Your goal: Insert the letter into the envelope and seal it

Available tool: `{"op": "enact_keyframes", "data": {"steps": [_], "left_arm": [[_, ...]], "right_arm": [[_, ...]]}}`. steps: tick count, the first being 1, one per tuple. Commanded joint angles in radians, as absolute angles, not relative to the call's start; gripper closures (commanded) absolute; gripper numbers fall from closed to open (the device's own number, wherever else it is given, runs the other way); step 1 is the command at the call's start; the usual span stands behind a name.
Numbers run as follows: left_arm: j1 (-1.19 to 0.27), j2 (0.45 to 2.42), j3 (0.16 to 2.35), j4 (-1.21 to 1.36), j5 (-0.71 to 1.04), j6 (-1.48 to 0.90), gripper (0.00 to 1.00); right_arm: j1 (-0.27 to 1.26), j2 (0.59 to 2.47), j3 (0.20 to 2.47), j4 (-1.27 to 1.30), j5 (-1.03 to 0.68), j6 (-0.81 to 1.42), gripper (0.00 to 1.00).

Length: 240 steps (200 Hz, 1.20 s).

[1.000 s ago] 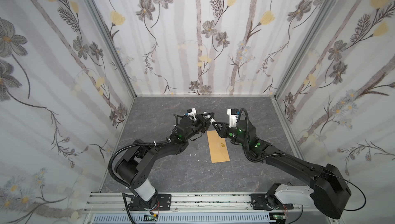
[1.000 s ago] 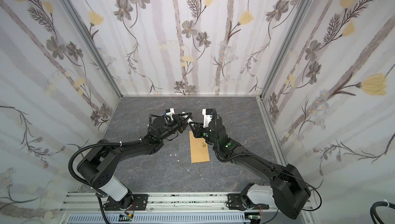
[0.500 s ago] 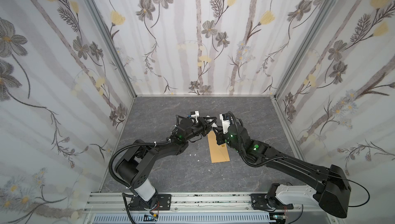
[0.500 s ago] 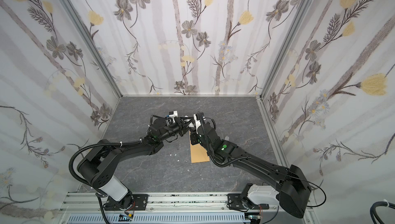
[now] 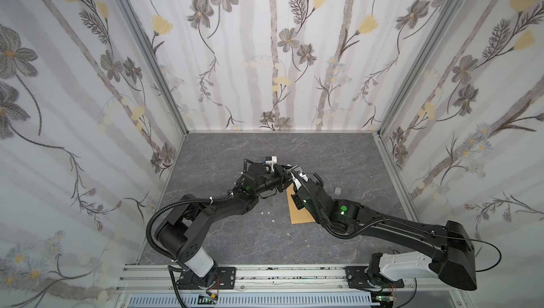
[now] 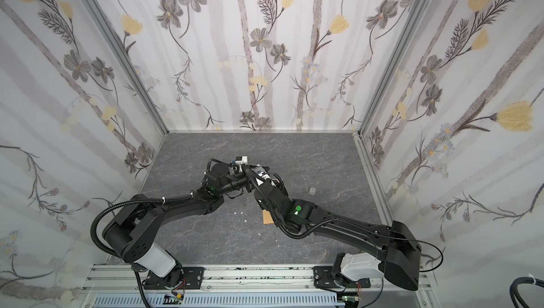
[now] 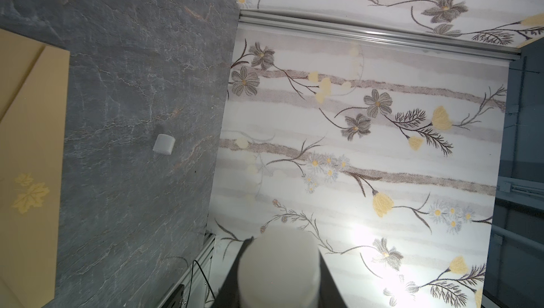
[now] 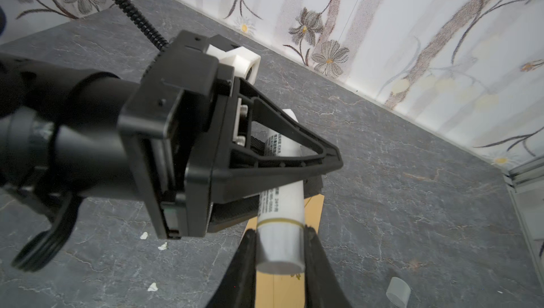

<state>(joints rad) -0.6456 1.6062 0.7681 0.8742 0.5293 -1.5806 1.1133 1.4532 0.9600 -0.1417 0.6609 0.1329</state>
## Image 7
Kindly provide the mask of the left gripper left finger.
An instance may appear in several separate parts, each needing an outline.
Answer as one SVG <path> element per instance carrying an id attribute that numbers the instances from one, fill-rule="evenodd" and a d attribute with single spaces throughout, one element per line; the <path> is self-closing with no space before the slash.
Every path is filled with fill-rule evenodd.
<path id="1" fill-rule="evenodd" d="M 240 308 L 240 293 L 238 285 L 238 268 L 240 259 L 247 247 L 254 241 L 254 238 L 246 239 L 240 247 L 240 250 L 229 270 L 227 277 L 215 296 L 212 308 Z"/>

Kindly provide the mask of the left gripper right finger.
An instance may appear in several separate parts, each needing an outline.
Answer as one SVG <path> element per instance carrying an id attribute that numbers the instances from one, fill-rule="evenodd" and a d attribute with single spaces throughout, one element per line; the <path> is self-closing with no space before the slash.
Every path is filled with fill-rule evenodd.
<path id="1" fill-rule="evenodd" d="M 319 308 L 347 308 L 343 297 L 330 273 L 330 270 L 320 254 L 320 291 L 318 299 Z"/>

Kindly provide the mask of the white glue stick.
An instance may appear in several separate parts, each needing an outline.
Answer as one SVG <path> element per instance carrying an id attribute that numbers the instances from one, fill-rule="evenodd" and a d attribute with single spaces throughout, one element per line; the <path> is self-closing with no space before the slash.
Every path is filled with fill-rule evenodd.
<path id="1" fill-rule="evenodd" d="M 237 279 L 241 307 L 317 307 L 317 242 L 300 230 L 270 227 L 243 252 Z"/>

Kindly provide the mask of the brown kraft envelope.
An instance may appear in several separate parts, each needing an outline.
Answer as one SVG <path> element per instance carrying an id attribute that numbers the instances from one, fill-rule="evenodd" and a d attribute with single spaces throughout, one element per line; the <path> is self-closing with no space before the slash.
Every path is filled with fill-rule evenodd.
<path id="1" fill-rule="evenodd" d="M 67 50 L 1 32 L 1 306 L 55 296 Z"/>

